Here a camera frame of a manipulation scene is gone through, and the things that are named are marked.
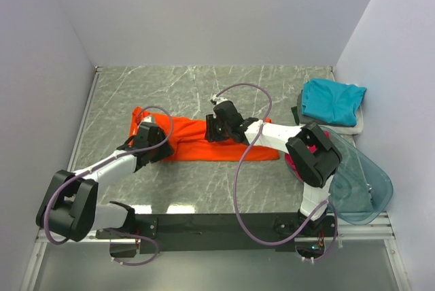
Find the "orange t shirt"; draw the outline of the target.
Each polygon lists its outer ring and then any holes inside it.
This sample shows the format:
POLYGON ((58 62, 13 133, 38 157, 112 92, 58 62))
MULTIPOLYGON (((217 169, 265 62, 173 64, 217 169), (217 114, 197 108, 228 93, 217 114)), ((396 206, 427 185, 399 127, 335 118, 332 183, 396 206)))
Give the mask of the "orange t shirt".
MULTIPOLYGON (((152 113, 149 111, 141 112, 140 107, 136 107, 132 112, 130 124, 130 136, 136 135, 139 122, 147 116, 153 116, 156 123, 163 128, 166 134, 169 133, 170 121, 165 114, 152 113)), ((204 120, 191 120, 185 117, 173 118, 173 134, 169 138, 169 143, 173 148, 173 155, 163 159, 164 162, 176 161, 220 161, 238 162, 242 157, 247 145, 235 143, 229 139, 222 142, 209 143, 205 139, 206 123, 204 120)), ((278 150, 262 146, 253 146, 245 157, 246 161, 267 161, 279 160, 278 150)))

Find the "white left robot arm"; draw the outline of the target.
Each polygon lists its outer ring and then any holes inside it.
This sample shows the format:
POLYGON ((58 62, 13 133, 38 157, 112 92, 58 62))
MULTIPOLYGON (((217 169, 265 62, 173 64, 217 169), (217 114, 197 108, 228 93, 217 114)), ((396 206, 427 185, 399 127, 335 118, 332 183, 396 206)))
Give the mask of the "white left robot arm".
POLYGON ((57 171, 37 212, 37 225, 55 245, 81 241, 90 231, 107 228, 121 238, 131 236, 136 229, 135 210, 119 202, 98 205, 99 192, 172 154, 164 130, 142 121, 137 133, 107 158, 76 172, 57 171))

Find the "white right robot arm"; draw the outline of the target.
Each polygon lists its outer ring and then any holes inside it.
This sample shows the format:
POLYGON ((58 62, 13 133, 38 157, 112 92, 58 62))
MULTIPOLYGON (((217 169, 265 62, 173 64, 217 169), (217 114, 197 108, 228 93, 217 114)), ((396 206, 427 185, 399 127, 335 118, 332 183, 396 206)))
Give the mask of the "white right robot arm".
POLYGON ((239 162, 247 159, 255 146, 290 156, 295 172, 304 183, 298 227, 304 235, 315 235, 322 228, 321 218, 328 206, 330 184, 343 159, 338 148, 316 123, 273 124, 265 119, 242 117, 234 103, 224 97, 213 97, 211 103, 213 113, 206 116, 207 141, 230 139, 246 145, 239 162))

